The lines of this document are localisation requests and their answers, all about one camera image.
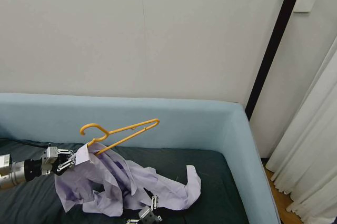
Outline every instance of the black cable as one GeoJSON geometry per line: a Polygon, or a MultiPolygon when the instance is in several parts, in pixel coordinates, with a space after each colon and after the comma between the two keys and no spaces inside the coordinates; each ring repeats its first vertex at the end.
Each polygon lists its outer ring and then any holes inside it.
{"type": "Polygon", "coordinates": [[[28,145],[28,146],[31,146],[31,147],[36,147],[36,148],[42,148],[42,149],[46,149],[46,148],[49,147],[49,144],[48,145],[39,145],[39,144],[35,144],[35,143],[30,143],[26,140],[16,140],[16,139],[6,139],[6,138],[0,138],[0,140],[15,141],[17,143],[21,143],[21,144],[28,145]]]}

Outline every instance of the robotic arm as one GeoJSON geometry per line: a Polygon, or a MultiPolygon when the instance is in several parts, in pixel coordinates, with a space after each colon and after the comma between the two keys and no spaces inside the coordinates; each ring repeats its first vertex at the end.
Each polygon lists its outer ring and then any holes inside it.
{"type": "Polygon", "coordinates": [[[75,164],[73,150],[48,147],[38,160],[13,162],[10,154],[0,155],[0,189],[7,189],[31,181],[35,177],[62,175],[75,164]]]}

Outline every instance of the dark green mattress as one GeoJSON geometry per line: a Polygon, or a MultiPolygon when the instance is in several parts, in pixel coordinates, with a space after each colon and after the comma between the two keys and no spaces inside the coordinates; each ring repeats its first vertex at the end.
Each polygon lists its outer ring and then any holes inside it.
{"type": "MultiPolygon", "coordinates": [[[[52,144],[76,151],[82,144],[52,144]]],[[[180,183],[187,183],[186,165],[195,166],[201,178],[201,196],[184,211],[159,209],[165,223],[249,223],[224,156],[215,151],[189,149],[145,149],[116,147],[114,151],[126,160],[143,167],[153,167],[161,174],[180,183]]],[[[43,149],[0,139],[0,155],[10,153],[13,161],[39,159],[43,149]]],[[[1,223],[126,223],[137,218],[138,211],[124,210],[121,217],[84,213],[82,206],[65,213],[56,194],[54,175],[41,176],[14,188],[0,191],[1,223]]]]}

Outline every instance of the crumpled cloth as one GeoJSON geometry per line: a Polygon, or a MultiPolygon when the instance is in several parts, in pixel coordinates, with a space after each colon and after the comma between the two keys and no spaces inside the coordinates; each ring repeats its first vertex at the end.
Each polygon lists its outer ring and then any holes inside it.
{"type": "Polygon", "coordinates": [[[56,193],[66,212],[82,204],[84,212],[120,216],[123,208],[137,210],[151,205],[144,188],[158,195],[158,207],[172,210],[187,209],[200,196],[201,180],[192,165],[186,166],[187,185],[183,185],[151,167],[127,161],[113,150],[94,155],[103,148],[97,142],[82,146],[76,153],[76,165],[55,176],[56,193]],[[102,184],[104,191],[94,190],[97,184],[102,184]]]}

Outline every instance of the hanger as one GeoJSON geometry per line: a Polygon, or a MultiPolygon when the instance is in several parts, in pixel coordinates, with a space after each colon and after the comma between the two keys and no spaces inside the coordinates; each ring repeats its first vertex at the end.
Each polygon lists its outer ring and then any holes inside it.
{"type": "Polygon", "coordinates": [[[100,154],[104,153],[105,151],[107,151],[107,150],[109,150],[109,149],[111,149],[111,148],[113,148],[113,147],[115,147],[115,146],[117,146],[117,145],[123,143],[124,141],[127,141],[127,140],[129,140],[129,139],[131,139],[131,138],[133,138],[133,137],[135,137],[135,136],[137,136],[137,135],[139,135],[139,134],[145,132],[146,130],[155,127],[156,125],[159,124],[159,119],[147,120],[147,121],[144,121],[144,122],[141,122],[141,123],[138,123],[138,124],[126,126],[126,127],[124,127],[124,128],[119,128],[119,129],[116,129],[116,130],[113,130],[113,131],[110,131],[110,132],[108,132],[107,130],[105,130],[105,129],[104,129],[101,125],[99,125],[99,124],[96,124],[96,123],[90,123],[90,124],[87,124],[87,125],[84,125],[83,127],[81,127],[81,129],[80,129],[80,134],[81,134],[81,135],[85,135],[84,130],[86,130],[87,128],[92,128],[92,127],[95,127],[95,128],[100,129],[100,130],[105,134],[103,137],[100,137],[100,138],[93,138],[92,141],[90,141],[90,142],[88,143],[88,145],[87,145],[88,147],[90,147],[94,142],[97,142],[97,141],[104,141],[104,140],[105,140],[106,138],[108,138],[109,135],[111,135],[111,134],[119,133],[119,132],[122,132],[122,131],[125,131],[125,130],[129,130],[129,129],[132,129],[132,130],[133,130],[133,129],[135,129],[135,128],[138,127],[138,126],[145,125],[145,124],[149,124],[149,123],[152,123],[152,122],[154,122],[154,123],[151,124],[151,125],[149,125],[149,126],[144,127],[142,130],[139,130],[138,132],[135,132],[134,134],[131,134],[131,135],[128,136],[128,137],[125,137],[125,138],[121,139],[120,141],[117,141],[117,142],[111,144],[110,146],[106,147],[105,149],[99,150],[99,152],[97,152],[97,153],[95,154],[95,155],[100,155],[100,154]]]}

